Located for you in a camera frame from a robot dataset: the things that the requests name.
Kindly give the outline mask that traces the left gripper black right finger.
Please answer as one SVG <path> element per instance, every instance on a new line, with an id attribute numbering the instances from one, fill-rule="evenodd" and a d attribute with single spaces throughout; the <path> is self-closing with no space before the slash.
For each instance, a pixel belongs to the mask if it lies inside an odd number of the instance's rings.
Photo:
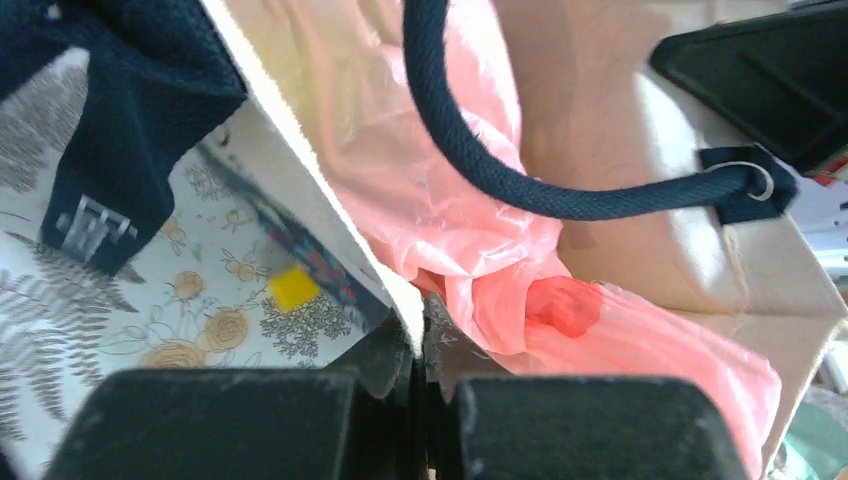
<path id="1" fill-rule="evenodd" d="M 513 375 L 424 303 L 428 456 L 440 479 L 742 479 L 714 404 L 656 376 Z"/>

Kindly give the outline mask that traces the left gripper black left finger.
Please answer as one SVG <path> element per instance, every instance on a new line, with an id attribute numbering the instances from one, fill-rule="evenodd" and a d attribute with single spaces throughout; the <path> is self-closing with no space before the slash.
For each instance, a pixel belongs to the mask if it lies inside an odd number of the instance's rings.
<path id="1" fill-rule="evenodd" d="M 389 315 L 320 369 L 134 369 L 84 401 L 49 479 L 395 479 L 411 350 Z"/>

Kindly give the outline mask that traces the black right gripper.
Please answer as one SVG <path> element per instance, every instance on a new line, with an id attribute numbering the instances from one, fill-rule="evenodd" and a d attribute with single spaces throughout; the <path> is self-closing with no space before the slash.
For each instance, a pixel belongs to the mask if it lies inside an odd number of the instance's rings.
<path id="1" fill-rule="evenodd" d="M 667 37 L 650 66 L 802 174 L 847 152 L 847 6 Z"/>

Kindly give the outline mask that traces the pink plastic grocery bag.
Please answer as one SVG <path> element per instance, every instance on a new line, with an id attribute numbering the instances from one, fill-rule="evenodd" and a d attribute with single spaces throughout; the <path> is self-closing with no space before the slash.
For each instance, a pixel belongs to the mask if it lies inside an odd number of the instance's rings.
<path id="1" fill-rule="evenodd" d="M 437 150 L 410 95 L 398 1 L 229 1 L 228 38 L 251 92 L 233 116 L 246 197 L 270 233 L 296 224 L 374 274 L 413 339 L 420 289 L 524 374 L 680 376 L 729 424 L 748 479 L 781 382 L 769 361 L 614 285 L 575 279 L 562 230 L 472 187 Z"/>

